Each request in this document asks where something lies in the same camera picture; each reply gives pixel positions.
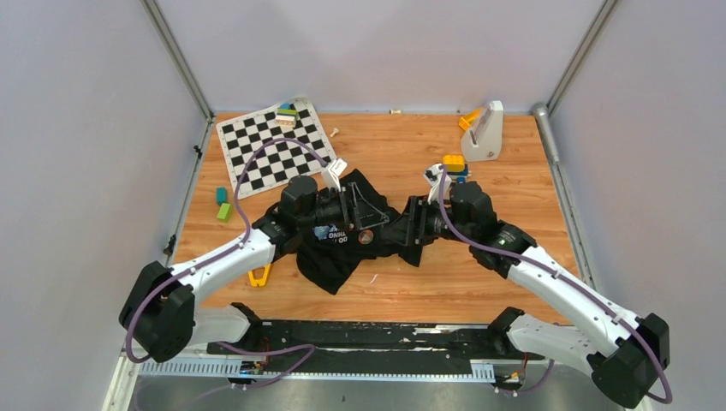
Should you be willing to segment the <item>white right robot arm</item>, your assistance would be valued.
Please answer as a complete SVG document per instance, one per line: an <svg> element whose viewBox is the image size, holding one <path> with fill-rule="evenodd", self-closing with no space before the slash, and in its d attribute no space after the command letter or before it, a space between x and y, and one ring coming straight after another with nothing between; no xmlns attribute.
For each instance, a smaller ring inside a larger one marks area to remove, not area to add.
<svg viewBox="0 0 726 411"><path fill-rule="evenodd" d="M407 210L384 226L382 237L415 251L437 238L466 243L481 266L528 289L570 323L548 324L508 307L490 324L494 354L543 355L590 377L624 408L636 408L646 397L672 403L665 375L668 324L655 313L639 316L583 283L528 233L499 219L476 182L450 189L439 184L426 197L411 197Z"/></svg>

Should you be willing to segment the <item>black printed t-shirt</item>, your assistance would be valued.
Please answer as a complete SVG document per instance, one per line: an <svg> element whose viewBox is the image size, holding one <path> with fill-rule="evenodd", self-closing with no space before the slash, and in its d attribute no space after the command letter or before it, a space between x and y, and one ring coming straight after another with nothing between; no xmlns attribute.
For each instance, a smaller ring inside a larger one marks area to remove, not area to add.
<svg viewBox="0 0 726 411"><path fill-rule="evenodd" d="M388 205L386 197L378 193L359 170L355 169L341 179L342 187L350 182L355 182L364 197L388 215L389 223L399 218L401 213ZM345 230L334 224L316 226L313 209L322 192L312 177L295 176L282 191L280 201L254 224L275 246L274 260L295 253L297 267L304 277L332 295L364 259L397 253L410 265L420 263L419 246L402 247L382 241L381 229L389 223L371 229L375 236L367 245L358 241L361 230Z"/></svg>

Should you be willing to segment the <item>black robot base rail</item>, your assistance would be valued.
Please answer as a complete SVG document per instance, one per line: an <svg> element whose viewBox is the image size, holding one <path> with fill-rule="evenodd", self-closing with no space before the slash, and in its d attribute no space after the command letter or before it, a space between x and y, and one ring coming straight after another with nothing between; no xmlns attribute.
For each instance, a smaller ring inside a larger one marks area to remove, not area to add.
<svg viewBox="0 0 726 411"><path fill-rule="evenodd" d="M269 320L235 347L267 352L306 343L316 349L298 372L330 376L463 376L473 373L475 361L519 365L542 358L523 354L484 325Z"/></svg>

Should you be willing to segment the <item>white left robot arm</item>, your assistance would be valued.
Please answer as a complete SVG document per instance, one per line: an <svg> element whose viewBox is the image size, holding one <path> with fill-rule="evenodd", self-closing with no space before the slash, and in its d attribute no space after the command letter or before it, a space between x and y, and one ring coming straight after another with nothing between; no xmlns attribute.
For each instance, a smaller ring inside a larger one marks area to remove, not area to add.
<svg viewBox="0 0 726 411"><path fill-rule="evenodd" d="M372 231L390 221L382 196L365 182L318 190L310 176L292 178L280 200L242 235L195 259L167 267L145 265L119 314L127 343L138 343L162 363L188 346L231 343L251 354L262 343L253 313L240 304L203 308L200 304L236 278L295 253L313 228Z"/></svg>

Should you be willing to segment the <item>round orange white brooch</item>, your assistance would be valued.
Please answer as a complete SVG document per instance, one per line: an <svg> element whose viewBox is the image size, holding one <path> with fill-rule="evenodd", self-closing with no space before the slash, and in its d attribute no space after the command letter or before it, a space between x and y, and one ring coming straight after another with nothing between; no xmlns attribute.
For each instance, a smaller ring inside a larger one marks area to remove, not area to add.
<svg viewBox="0 0 726 411"><path fill-rule="evenodd" d="M374 240L374 233L371 229L363 229L358 234L358 241L361 245L370 244Z"/></svg>

